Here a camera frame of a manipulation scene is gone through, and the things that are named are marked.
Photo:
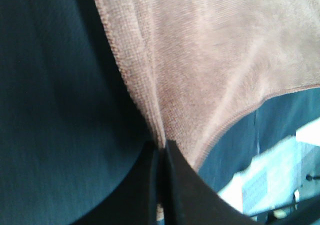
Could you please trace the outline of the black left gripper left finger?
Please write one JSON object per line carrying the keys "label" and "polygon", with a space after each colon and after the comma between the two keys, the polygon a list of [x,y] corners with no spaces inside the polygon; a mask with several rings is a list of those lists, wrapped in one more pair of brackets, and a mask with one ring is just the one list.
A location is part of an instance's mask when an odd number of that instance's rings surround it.
{"label": "black left gripper left finger", "polygon": [[135,164],[116,189],[73,224],[155,225],[158,158],[154,142],[146,142]]}

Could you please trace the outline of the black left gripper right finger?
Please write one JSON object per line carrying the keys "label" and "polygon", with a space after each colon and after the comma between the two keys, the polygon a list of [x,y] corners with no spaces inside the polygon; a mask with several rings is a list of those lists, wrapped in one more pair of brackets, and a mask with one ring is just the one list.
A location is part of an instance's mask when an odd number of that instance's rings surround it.
{"label": "black left gripper right finger", "polygon": [[163,150],[162,204],[166,225],[256,225],[214,192],[191,168],[177,144]]}

